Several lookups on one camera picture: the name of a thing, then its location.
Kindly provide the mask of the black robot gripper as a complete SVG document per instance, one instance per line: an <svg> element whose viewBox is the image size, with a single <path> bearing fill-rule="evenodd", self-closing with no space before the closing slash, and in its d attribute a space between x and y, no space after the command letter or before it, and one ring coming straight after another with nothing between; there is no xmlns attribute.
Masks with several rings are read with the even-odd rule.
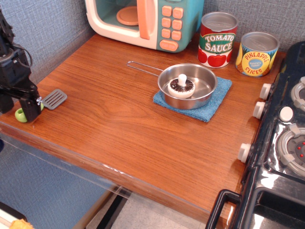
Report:
<svg viewBox="0 0 305 229"><path fill-rule="evenodd" d="M29 66L24 49L8 49L0 58L0 112L14 107L13 98L19 99L27 122L34 121L42 111L38 87L30 80Z"/></svg>

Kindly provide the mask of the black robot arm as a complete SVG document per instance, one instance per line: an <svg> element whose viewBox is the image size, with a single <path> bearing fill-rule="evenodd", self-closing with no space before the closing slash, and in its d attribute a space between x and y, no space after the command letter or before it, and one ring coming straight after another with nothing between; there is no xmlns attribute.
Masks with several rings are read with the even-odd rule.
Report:
<svg viewBox="0 0 305 229"><path fill-rule="evenodd" d="M0 14L0 112L7 113L19 100L28 122L41 114L41 97L37 86L30 80L32 57L16 44L15 34L4 15Z"/></svg>

